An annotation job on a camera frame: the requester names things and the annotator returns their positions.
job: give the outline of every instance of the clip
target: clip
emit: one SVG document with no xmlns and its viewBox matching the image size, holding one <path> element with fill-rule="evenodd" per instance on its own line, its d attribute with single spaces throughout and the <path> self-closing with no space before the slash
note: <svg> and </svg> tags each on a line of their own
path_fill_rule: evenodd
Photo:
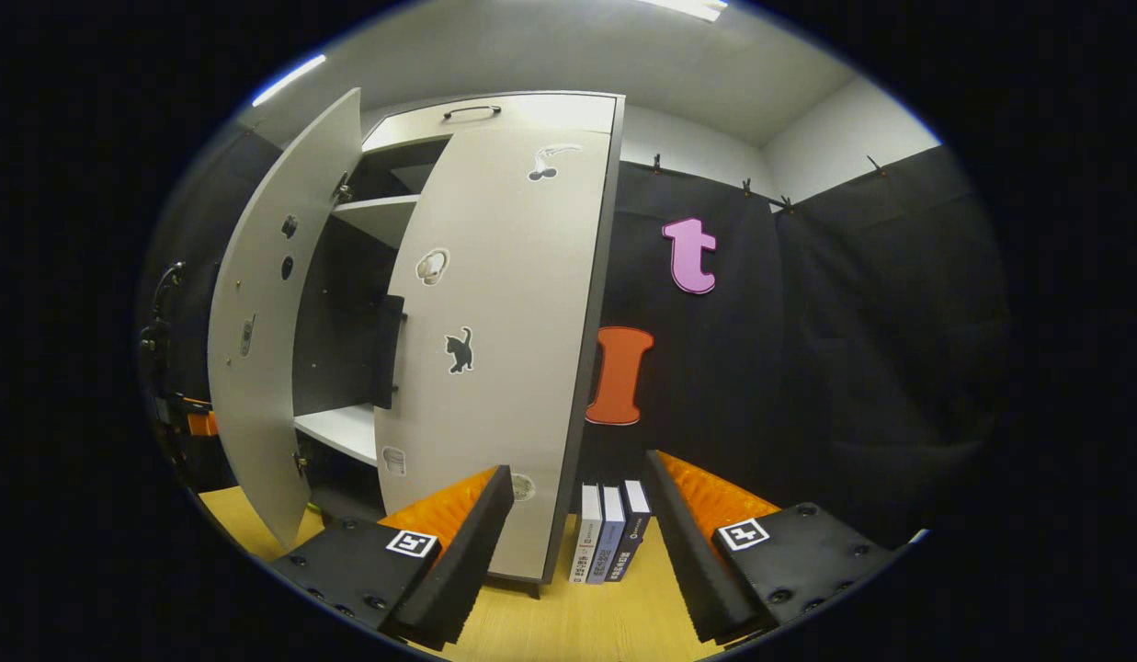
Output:
<svg viewBox="0 0 1137 662">
<path fill-rule="evenodd" d="M 887 176 L 887 171 L 885 171 L 885 169 L 880 168 L 880 167 L 879 167 L 879 164 L 875 164 L 875 163 L 874 163 L 874 159 L 871 159 L 871 155 L 866 155 L 866 159 L 868 159 L 868 160 L 870 160 L 871 165 L 873 165 L 873 166 L 874 166 L 874 169 L 875 169 L 875 171 L 879 171 L 879 175 L 883 175 L 883 176 Z"/>
</svg>

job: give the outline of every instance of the black fabric backdrop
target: black fabric backdrop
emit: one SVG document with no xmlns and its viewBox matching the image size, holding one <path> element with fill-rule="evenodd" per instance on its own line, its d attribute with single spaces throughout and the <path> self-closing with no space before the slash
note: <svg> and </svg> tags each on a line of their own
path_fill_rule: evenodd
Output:
<svg viewBox="0 0 1137 662">
<path fill-rule="evenodd" d="M 881 545 L 930 524 L 991 429 L 1005 286 L 945 147 L 883 167 L 773 214 L 732 185 L 621 164 L 601 326 L 655 344 L 639 422 L 587 424 L 575 493 L 639 478 L 658 448 L 778 506 L 820 503 Z M 661 232 L 690 217 L 717 242 L 702 296 L 674 284 Z"/>
<path fill-rule="evenodd" d="M 139 382 L 144 400 L 156 395 L 179 392 L 209 400 L 208 353 L 209 306 L 221 267 L 221 258 L 241 217 L 241 212 L 262 177 L 282 155 L 265 138 L 238 123 L 221 129 L 190 164 L 179 188 L 169 196 L 160 222 L 151 234 L 151 246 L 140 270 L 132 331 L 151 322 L 156 284 L 169 264 L 185 264 L 181 286 L 168 293 L 161 314 L 171 326 L 167 367 L 152 389 L 151 362 L 139 355 Z M 144 404 L 151 411 L 151 403 Z M 177 473 L 197 491 L 236 485 L 219 437 L 177 436 Z"/>
</svg>

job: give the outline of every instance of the orange foam pad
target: orange foam pad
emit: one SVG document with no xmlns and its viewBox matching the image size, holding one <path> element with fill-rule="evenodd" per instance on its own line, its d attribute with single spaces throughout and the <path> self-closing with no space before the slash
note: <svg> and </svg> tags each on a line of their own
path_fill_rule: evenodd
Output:
<svg viewBox="0 0 1137 662">
<path fill-rule="evenodd" d="M 715 557 L 721 561 L 722 557 L 712 541 L 715 529 L 780 511 L 774 504 L 745 490 L 744 487 L 732 486 L 723 478 L 703 471 L 690 462 L 683 462 L 662 452 L 657 452 L 657 457 L 674 479 L 674 486 L 687 502 L 698 530 L 703 532 L 707 545 L 711 545 Z"/>
<path fill-rule="evenodd" d="M 208 414 L 189 414 L 189 432 L 202 437 L 216 435 L 216 412 Z"/>
<path fill-rule="evenodd" d="M 405 506 L 395 514 L 384 516 L 383 520 L 380 520 L 380 524 L 438 536 L 438 541 L 441 541 L 441 552 L 438 553 L 438 558 L 434 561 L 434 565 L 437 565 L 438 561 L 441 561 L 442 554 L 446 554 L 446 549 L 449 549 L 450 541 L 463 528 L 463 522 L 466 522 L 466 516 L 471 514 L 471 510 L 478 503 L 483 488 L 491 481 L 496 470 L 498 470 L 497 466 L 491 466 L 491 469 L 475 473 L 474 477 L 466 478 L 464 481 L 455 482 L 453 486 L 412 504 L 412 506 Z"/>
</svg>

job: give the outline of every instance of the cabinet shelf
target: cabinet shelf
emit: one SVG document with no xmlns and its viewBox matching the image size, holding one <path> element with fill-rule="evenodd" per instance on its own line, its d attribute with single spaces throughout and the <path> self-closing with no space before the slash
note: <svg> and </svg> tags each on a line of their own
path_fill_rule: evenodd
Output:
<svg viewBox="0 0 1137 662">
<path fill-rule="evenodd" d="M 342 454 L 376 465 L 376 431 L 371 404 L 296 415 L 294 427 Z"/>
<path fill-rule="evenodd" d="M 400 240 L 405 238 L 405 229 L 418 199 L 421 196 L 396 196 L 348 202 L 338 205 L 332 209 L 332 215 L 389 247 L 400 248 Z"/>
</svg>

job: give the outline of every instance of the open cabinet door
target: open cabinet door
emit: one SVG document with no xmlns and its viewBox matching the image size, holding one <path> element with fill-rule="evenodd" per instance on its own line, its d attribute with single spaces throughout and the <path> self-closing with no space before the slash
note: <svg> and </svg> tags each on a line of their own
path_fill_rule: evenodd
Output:
<svg viewBox="0 0 1137 662">
<path fill-rule="evenodd" d="M 374 412 L 384 506 L 391 515 L 467 472 L 511 465 L 515 504 L 493 574 L 549 576 L 571 423 L 583 415 L 573 412 L 578 369 L 597 346 L 586 318 L 598 305 L 590 286 L 609 140 L 571 129 L 455 134 L 392 272 L 388 290 L 405 298 L 408 320 L 392 409 Z M 441 275 L 425 280 L 418 263 L 435 253 Z"/>
<path fill-rule="evenodd" d="M 294 324 L 337 188 L 362 155 L 359 89 L 315 118 L 266 173 L 221 260 L 208 376 L 221 444 L 241 489 L 283 548 L 309 497 L 296 454 Z"/>
</svg>

